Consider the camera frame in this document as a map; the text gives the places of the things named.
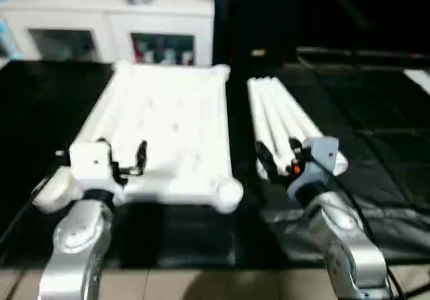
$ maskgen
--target tiled floor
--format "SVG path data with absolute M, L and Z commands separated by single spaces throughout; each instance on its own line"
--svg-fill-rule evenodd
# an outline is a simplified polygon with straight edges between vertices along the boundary
M 405 290 L 429 280 L 429 266 L 394 269 Z M 0 271 L 0 299 L 37 299 L 40 271 Z M 100 300 L 335 300 L 324 270 L 103 272 Z M 430 294 L 413 298 L 430 299 Z

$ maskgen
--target white plastic rod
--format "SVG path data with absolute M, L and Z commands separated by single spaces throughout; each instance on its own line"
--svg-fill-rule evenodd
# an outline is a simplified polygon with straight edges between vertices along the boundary
M 277 78 L 273 78 L 272 81 L 274 95 L 288 107 L 290 115 L 296 120 L 296 124 L 302 129 L 304 135 L 306 137 L 321 137 L 323 134 L 319 131 L 318 127 L 282 83 Z
M 306 136 L 304 135 L 302 129 L 300 129 L 300 127 L 297 125 L 297 122 L 288 109 L 285 101 L 282 101 L 282 97 L 277 95 L 275 84 L 270 82 L 270 84 L 267 86 L 267 90 L 271 93 L 271 97 L 273 98 L 277 112 L 284 123 L 288 137 L 295 137 L 300 140 L 300 142 L 303 142 L 306 139 Z
M 249 101 L 251 103 L 251 112 L 253 116 L 253 127 L 255 139 L 265 144 L 267 149 L 273 154 L 275 144 L 271 138 L 269 122 L 266 119 L 263 102 L 260 99 L 258 80 L 250 79 L 248 81 Z
M 260 98 L 262 98 L 263 106 L 266 111 L 266 118 L 275 141 L 276 154 L 283 162 L 280 166 L 285 169 L 286 165 L 294 158 L 294 154 L 290 148 L 289 137 L 284 123 L 276 110 L 274 98 L 269 92 L 270 82 L 270 80 L 264 80 L 258 83 L 259 94 Z
M 273 85 L 275 89 L 275 94 L 284 101 L 290 115 L 294 116 L 296 123 L 302 128 L 306 137 L 321 137 L 323 133 L 318 129 L 315 123 L 308 117 L 303 108 L 297 103 L 295 98 L 287 91 L 287 89 L 282 85 L 282 83 L 277 79 L 273 78 Z M 345 156 L 339 152 L 336 155 L 336 167 L 333 173 L 335 175 L 345 172 L 348 167 L 348 161 Z

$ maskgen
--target cabinet door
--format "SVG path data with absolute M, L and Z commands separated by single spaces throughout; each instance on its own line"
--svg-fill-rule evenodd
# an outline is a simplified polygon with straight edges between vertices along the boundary
M 23 58 L 113 62 L 112 33 L 102 13 L 6 11 Z
M 210 17 L 112 14 L 120 58 L 128 62 L 210 66 Z

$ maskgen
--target black cloth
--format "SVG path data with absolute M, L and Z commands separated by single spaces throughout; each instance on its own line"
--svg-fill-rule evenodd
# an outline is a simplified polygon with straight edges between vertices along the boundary
M 0 72 L 1 134 L 7 139 L 3 147 L 12 152 L 5 154 L 5 164 L 22 161 L 26 169 L 11 168 L 3 177 L 9 188 L 0 204 L 1 227 L 53 164 L 54 151 L 73 141 L 111 74 L 110 65 L 47 62 L 13 62 Z M 281 79 L 325 134 L 340 139 L 349 160 L 341 179 L 363 206 L 388 262 L 428 262 L 430 122 L 421 108 L 430 97 L 401 72 L 325 72 L 317 78 L 297 68 L 270 74 Z M 300 226 L 302 211 L 288 201 L 281 187 L 265 185 L 255 175 L 246 83 L 232 75 L 226 92 L 232 169 L 245 190 L 238 210 L 220 215 L 196 205 L 119 207 L 106 266 L 322 264 Z M 66 213 L 63 209 L 43 214 L 31 208 L 10 242 L 3 265 L 46 265 L 52 232 Z

